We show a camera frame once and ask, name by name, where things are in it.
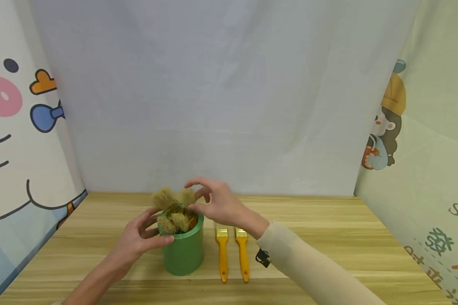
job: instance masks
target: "green container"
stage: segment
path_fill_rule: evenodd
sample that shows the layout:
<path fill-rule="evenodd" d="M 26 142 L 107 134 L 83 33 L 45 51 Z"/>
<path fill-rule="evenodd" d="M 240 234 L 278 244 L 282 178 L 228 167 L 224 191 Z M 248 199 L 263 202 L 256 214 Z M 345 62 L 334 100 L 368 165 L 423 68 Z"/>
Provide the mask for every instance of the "green container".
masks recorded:
<path fill-rule="evenodd" d="M 204 216 L 199 213 L 193 229 L 174 236 L 175 241 L 162 248 L 166 270 L 176 276 L 193 273 L 204 260 Z"/>

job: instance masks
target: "blue bow tie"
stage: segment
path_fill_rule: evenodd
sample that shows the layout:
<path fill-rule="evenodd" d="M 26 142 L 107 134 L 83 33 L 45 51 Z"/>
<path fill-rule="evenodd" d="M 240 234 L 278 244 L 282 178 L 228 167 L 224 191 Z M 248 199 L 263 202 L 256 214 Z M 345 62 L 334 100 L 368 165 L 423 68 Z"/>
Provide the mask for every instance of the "blue bow tie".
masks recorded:
<path fill-rule="evenodd" d="M 61 101 L 59 101 L 56 108 L 44 104 L 37 104 L 31 108 L 31 121 L 34 127 L 40 132 L 48 133 L 52 131 L 58 118 L 64 119 Z"/>

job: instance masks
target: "yellow hat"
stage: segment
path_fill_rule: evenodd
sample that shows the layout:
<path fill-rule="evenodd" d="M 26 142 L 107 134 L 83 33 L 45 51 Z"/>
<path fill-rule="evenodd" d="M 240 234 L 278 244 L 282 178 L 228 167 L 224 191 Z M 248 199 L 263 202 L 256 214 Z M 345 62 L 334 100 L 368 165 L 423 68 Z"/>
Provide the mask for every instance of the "yellow hat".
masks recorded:
<path fill-rule="evenodd" d="M 405 87 L 402 79 L 396 73 L 392 73 L 388 81 L 387 89 L 383 94 L 381 105 L 396 115 L 401 116 L 405 110 Z"/>

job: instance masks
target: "yellow handle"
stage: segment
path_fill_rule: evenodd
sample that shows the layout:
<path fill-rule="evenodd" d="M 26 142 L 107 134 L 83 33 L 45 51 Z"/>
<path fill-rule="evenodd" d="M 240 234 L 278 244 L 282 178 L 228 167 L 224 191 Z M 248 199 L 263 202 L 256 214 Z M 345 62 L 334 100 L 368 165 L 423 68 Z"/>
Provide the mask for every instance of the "yellow handle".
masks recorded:
<path fill-rule="evenodd" d="M 236 237 L 236 243 L 239 245 L 239 265 L 241 266 L 241 274 L 245 283 L 249 282 L 249 261 L 246 251 L 247 237 Z"/>
<path fill-rule="evenodd" d="M 217 244 L 219 244 L 219 273 L 221 274 L 221 280 L 223 283 L 228 281 L 228 253 L 226 251 L 226 243 L 229 237 L 217 237 Z"/>

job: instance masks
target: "paintbrush bristles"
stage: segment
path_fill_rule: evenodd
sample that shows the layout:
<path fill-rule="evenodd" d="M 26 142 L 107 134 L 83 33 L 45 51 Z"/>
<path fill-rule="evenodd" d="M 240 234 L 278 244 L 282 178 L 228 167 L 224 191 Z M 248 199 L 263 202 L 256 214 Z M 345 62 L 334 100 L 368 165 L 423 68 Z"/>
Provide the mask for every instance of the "paintbrush bristles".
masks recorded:
<path fill-rule="evenodd" d="M 166 218 L 165 216 L 159 216 L 158 217 L 158 224 L 159 228 L 161 229 L 161 234 L 168 234 L 168 235 L 173 235 L 176 233 L 176 227 L 171 222 L 170 219 Z"/>
<path fill-rule="evenodd" d="M 167 211 L 167 209 L 178 202 L 175 198 L 175 194 L 169 187 L 163 187 L 151 196 L 151 202 L 156 208 Z"/>
<path fill-rule="evenodd" d="M 193 205 L 196 202 L 195 192 L 192 189 L 181 190 L 180 194 L 180 203 L 187 208 L 189 205 Z"/>
<path fill-rule="evenodd" d="M 188 232 L 190 221 L 188 221 L 187 216 L 183 215 L 182 213 L 173 213 L 169 218 L 171 222 L 173 222 L 174 225 L 181 231 Z"/>

